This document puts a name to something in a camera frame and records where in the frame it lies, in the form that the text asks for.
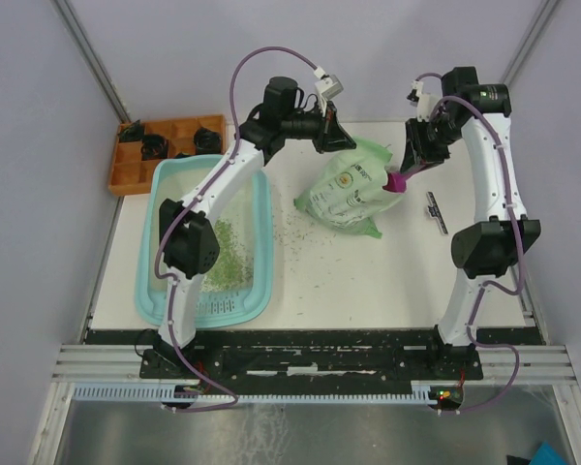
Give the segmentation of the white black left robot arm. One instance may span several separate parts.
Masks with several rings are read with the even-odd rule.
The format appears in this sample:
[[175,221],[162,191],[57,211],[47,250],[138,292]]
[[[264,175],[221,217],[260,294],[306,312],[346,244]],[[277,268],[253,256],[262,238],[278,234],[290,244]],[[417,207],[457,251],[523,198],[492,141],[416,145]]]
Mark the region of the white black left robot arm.
[[273,77],[260,104],[237,127],[235,141],[211,172],[180,200],[166,199],[159,209],[160,244],[154,270],[167,282],[167,303],[160,339],[168,347],[162,367],[183,378],[195,366],[185,348],[196,335],[196,308],[204,275],[220,254],[214,225],[243,185],[280,151],[287,140],[310,140],[319,153],[354,149],[352,137],[338,122],[333,98],[343,86],[324,74],[315,84],[311,108],[301,103],[304,92],[289,77]]

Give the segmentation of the green cat litter bag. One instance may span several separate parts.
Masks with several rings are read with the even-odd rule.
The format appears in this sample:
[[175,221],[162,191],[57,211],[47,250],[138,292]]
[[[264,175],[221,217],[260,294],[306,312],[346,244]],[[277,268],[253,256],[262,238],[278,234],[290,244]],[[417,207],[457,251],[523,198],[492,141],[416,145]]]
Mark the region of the green cat litter bag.
[[317,223],[337,233],[367,235],[382,233],[374,216],[388,210],[403,195],[385,188],[392,154],[371,140],[357,138],[356,148],[334,154],[316,181],[293,203]]

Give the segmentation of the magenta plastic litter scoop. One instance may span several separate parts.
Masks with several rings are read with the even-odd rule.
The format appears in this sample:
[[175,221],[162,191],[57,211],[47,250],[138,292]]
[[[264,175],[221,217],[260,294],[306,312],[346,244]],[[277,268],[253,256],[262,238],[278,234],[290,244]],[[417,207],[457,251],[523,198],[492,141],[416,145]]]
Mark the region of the magenta plastic litter scoop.
[[382,188],[390,193],[404,194],[407,191],[408,181],[422,170],[422,166],[411,167],[408,170],[387,170],[386,182]]

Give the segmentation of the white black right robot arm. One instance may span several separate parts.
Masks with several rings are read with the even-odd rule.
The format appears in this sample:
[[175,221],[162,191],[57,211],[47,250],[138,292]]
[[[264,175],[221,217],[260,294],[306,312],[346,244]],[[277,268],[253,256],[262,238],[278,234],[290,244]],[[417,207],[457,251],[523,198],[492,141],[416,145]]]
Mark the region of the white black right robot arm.
[[518,281],[510,294],[523,290],[524,257],[539,238],[541,225],[529,217],[519,195],[510,149],[512,106],[507,86],[480,83],[474,67],[455,67],[438,79],[440,96],[424,92],[423,76],[412,83],[407,99],[415,107],[415,116],[405,124],[403,161],[388,177],[387,187],[405,192],[413,176],[449,159],[452,144],[458,140],[465,144],[474,186],[474,222],[451,239],[457,274],[437,325],[444,345],[424,357],[429,374],[446,379],[460,367],[460,357],[451,347],[467,347],[475,341],[475,319],[487,290],[502,290],[498,280],[513,266],[518,268]]

